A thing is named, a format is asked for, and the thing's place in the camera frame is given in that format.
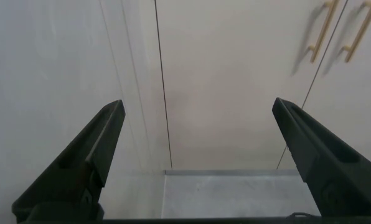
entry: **brass handle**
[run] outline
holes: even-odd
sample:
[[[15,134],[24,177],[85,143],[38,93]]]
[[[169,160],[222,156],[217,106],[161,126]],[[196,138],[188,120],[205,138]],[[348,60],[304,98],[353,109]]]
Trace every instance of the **brass handle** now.
[[[360,41],[362,39],[362,36],[364,36],[365,31],[367,30],[368,25],[371,22],[371,1],[364,1],[363,6],[369,7],[370,10],[368,11],[367,16],[365,17],[365,19],[364,19],[364,21],[363,21],[363,23],[362,23],[362,25],[360,27],[360,30],[357,33],[357,35],[355,36],[355,39],[353,41],[352,46],[345,45],[342,48],[343,50],[345,50],[345,51],[348,52],[348,54],[346,56],[346,59],[345,59],[345,62],[346,63],[350,62],[350,60],[352,59],[353,54],[354,54],[357,46],[359,45],[359,43],[360,43]]]
[[[334,13],[336,10],[336,6],[338,4],[339,0],[332,0],[332,2],[325,2],[324,7],[328,7],[328,14],[327,17],[325,18],[324,25],[322,25],[320,35],[318,36],[317,43],[315,46],[310,45],[309,50],[312,50],[312,55],[310,62],[314,63],[316,60],[316,57],[318,55],[318,52],[320,51],[322,41],[324,40],[325,35],[327,34],[329,24],[331,23],[332,18],[334,17]]]

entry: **cabinet handle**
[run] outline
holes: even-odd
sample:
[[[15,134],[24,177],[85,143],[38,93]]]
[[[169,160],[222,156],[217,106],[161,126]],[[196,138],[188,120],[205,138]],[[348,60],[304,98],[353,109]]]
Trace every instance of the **cabinet handle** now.
[[[355,52],[355,49],[356,49],[357,46],[359,45],[362,36],[364,36],[365,31],[367,30],[368,25],[369,25],[370,22],[371,22],[371,1],[364,1],[363,6],[369,7],[370,10],[368,11],[367,16],[365,17],[365,19],[364,19],[364,21],[363,21],[363,23],[362,23],[362,25],[361,25],[361,27],[360,27],[360,30],[359,30],[359,32],[357,33],[357,35],[355,36],[355,39],[354,39],[354,41],[353,41],[352,46],[345,45],[345,46],[343,46],[343,48],[342,48],[342,50],[345,50],[345,51],[348,52],[348,53],[347,53],[347,56],[346,56],[346,59],[345,59],[345,62],[346,62],[346,63],[350,62],[350,60],[352,59],[353,54],[354,54],[354,52]]]
[[[328,9],[328,14],[327,14],[327,17],[325,18],[324,25],[322,25],[320,35],[318,36],[316,45],[315,46],[313,46],[313,45],[309,46],[309,50],[312,50],[312,55],[311,55],[311,59],[310,59],[311,63],[314,63],[314,61],[317,58],[318,52],[320,51],[320,48],[321,48],[321,45],[322,45],[322,41],[324,40],[324,37],[327,34],[329,24],[331,23],[331,20],[334,17],[334,13],[335,13],[336,6],[337,6],[338,2],[339,2],[339,0],[332,0],[331,2],[328,1],[328,2],[324,3],[324,7],[329,8]]]

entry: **white wall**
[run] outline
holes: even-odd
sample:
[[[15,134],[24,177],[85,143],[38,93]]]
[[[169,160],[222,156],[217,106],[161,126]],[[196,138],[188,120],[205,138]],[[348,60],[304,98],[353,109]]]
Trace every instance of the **white wall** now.
[[[105,218],[160,216],[167,162],[151,149],[124,18],[121,1],[0,0],[0,223],[15,222],[13,201],[117,99],[126,119]]]

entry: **cabinet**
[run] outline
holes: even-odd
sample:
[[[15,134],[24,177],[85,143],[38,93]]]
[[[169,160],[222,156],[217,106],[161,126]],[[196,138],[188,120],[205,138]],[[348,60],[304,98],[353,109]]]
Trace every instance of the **cabinet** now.
[[[345,4],[332,2],[156,1],[173,169],[277,168],[271,107],[303,105]]]
[[[371,161],[371,21],[349,62],[342,50],[369,10],[363,1],[347,2],[303,109]],[[281,167],[292,168],[286,153]]]

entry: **cabinet door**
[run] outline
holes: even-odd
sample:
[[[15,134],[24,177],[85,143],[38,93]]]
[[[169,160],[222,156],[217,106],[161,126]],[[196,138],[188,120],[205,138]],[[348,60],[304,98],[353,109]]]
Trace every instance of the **cabinet door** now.
[[[321,0],[159,0],[157,17],[173,169],[275,169],[285,142],[276,97],[304,102],[344,7]]]
[[[362,4],[347,2],[303,109],[371,161],[371,22],[350,62],[342,51],[369,13]]]

